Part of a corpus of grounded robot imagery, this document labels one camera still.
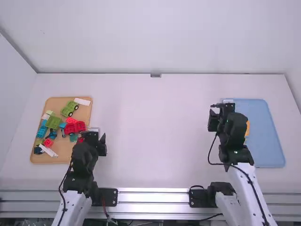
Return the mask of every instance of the green toy car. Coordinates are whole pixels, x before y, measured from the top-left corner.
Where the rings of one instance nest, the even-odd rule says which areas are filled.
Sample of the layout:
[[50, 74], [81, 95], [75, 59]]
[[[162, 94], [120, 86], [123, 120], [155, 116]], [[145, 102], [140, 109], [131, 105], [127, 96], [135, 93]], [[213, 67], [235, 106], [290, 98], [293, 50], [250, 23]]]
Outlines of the green toy car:
[[61, 110], [61, 115], [64, 117], [71, 117], [73, 112], [79, 108], [79, 104], [74, 101], [68, 101], [66, 107]]

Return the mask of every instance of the blue mat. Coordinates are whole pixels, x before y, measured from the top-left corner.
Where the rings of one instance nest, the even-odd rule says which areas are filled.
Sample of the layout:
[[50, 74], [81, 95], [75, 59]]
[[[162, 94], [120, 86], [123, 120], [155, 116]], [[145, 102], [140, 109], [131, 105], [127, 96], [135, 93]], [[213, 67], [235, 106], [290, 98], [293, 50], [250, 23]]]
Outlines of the blue mat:
[[285, 157], [268, 104], [262, 99], [227, 98], [235, 103], [235, 112], [248, 117], [250, 133], [246, 137], [256, 167], [285, 166]]

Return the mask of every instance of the white wall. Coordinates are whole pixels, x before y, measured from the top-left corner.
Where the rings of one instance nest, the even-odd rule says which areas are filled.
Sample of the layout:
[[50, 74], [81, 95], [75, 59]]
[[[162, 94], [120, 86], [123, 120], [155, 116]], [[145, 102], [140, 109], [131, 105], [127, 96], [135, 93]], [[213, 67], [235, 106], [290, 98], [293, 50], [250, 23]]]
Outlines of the white wall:
[[35, 77], [35, 71], [0, 34], [0, 168], [14, 137]]
[[40, 72], [285, 73], [301, 107], [299, 0], [0, 0]]

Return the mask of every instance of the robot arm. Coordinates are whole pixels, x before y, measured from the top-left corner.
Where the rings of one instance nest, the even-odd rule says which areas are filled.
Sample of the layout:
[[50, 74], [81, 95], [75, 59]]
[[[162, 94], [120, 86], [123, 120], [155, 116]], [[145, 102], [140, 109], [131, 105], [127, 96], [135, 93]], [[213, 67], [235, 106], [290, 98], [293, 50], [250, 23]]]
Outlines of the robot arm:
[[83, 224], [92, 203], [101, 199], [93, 169], [98, 156], [106, 154], [105, 134], [100, 140], [99, 131], [92, 130], [81, 134], [72, 149], [70, 166], [62, 181], [63, 193], [59, 188], [62, 199], [52, 226]]
[[264, 200], [255, 174], [252, 155], [244, 145], [248, 118], [235, 112], [235, 103], [216, 104], [216, 114], [210, 109], [208, 131], [216, 132], [221, 144], [219, 158], [229, 174], [231, 185], [213, 182], [209, 196], [222, 211], [230, 226], [276, 226]]

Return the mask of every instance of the cork board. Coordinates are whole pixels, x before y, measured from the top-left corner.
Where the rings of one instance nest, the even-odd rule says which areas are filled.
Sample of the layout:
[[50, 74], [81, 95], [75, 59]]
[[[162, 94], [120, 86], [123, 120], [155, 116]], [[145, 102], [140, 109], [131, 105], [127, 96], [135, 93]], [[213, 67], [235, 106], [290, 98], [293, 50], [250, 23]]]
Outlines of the cork board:
[[[76, 97], [51, 97], [45, 102], [45, 106], [41, 117], [46, 113], [47, 110], [51, 110], [55, 113], [56, 116], [60, 117], [63, 122], [66, 121], [66, 117], [62, 116], [60, 111], [63, 107], [66, 106], [67, 102], [70, 100], [74, 100]], [[73, 112], [72, 118], [78, 121], [84, 121], [86, 126], [89, 125], [90, 115], [92, 110], [92, 98], [90, 97], [77, 97], [84, 100], [91, 101], [89, 106], [79, 105], [78, 110]], [[37, 132], [41, 126], [42, 119], [40, 121], [39, 127], [37, 128]], [[30, 161], [35, 164], [41, 163], [70, 163], [72, 148], [75, 143], [70, 142], [69, 135], [66, 135], [65, 138], [62, 137], [62, 132], [60, 129], [57, 130], [57, 137], [53, 140], [53, 145], [50, 147], [55, 153], [58, 154], [57, 158], [50, 157], [47, 153], [43, 154], [34, 154], [33, 148], [35, 147], [35, 142], [39, 140], [39, 138], [35, 138], [32, 144], [32, 152], [30, 156]]]

